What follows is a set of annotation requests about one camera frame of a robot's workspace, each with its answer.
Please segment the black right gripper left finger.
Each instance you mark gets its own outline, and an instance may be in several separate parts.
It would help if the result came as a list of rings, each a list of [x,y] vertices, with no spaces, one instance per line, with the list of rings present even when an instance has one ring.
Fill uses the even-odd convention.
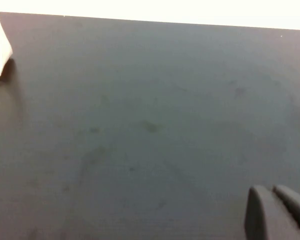
[[[283,202],[261,185],[249,189],[244,218],[247,240],[300,240],[300,226]]]

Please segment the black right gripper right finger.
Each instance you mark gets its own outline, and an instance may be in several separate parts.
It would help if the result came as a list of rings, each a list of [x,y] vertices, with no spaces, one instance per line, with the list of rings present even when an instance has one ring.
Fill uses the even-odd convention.
[[[273,192],[283,202],[300,227],[300,194],[284,185],[275,185]]]

